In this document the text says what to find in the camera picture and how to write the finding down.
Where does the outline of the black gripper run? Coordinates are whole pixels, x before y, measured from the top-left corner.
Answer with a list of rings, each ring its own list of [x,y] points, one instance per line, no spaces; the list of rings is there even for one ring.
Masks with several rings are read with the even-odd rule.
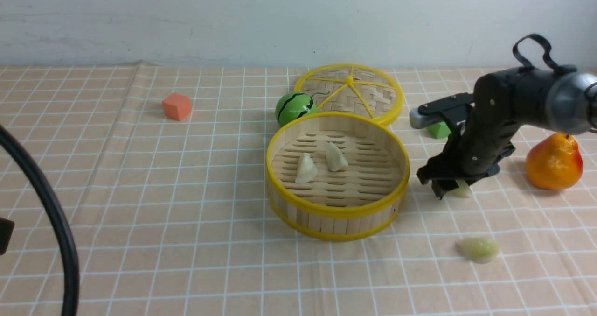
[[[515,148],[512,137],[522,125],[547,127],[547,97],[554,85],[548,70],[514,68],[484,74],[475,82],[473,109],[452,131],[442,150],[417,171],[421,184],[431,183],[442,199],[499,173],[500,161]]]

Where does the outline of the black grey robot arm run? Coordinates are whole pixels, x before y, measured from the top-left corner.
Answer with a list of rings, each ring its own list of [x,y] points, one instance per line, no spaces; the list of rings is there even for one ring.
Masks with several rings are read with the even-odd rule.
[[[478,78],[471,93],[413,108],[409,120],[414,129],[444,122],[450,130],[442,152],[417,171],[420,183],[431,183],[442,198],[458,181],[472,185],[498,174],[500,162],[515,150],[511,139],[521,126],[571,135],[595,128],[596,76],[501,70]]]

